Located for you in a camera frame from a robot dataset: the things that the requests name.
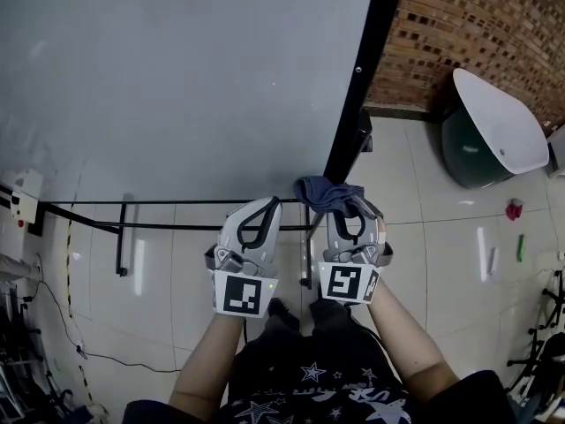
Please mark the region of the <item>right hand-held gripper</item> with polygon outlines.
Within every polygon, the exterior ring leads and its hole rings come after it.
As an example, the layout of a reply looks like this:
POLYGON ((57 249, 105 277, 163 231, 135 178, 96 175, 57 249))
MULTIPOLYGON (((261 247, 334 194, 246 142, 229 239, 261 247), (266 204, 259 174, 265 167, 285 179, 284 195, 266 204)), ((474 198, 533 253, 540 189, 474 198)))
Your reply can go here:
POLYGON ((349 246, 349 231, 341 212, 327 214, 328 250, 318 264, 324 299, 353 304, 370 304, 380 276, 393 258, 388 242, 380 244, 380 211, 357 212, 360 230, 349 246))

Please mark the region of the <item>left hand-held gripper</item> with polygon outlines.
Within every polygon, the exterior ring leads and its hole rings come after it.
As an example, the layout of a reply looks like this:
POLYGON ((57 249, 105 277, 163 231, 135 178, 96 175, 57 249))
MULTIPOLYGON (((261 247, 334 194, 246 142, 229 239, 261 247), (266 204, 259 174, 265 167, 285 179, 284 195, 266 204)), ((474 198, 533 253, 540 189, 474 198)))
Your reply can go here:
POLYGON ((228 214, 219 244, 204 254, 218 314, 262 318, 279 283, 272 264, 283 205, 273 196, 250 201, 228 214), (233 250, 246 250, 250 258, 233 250))

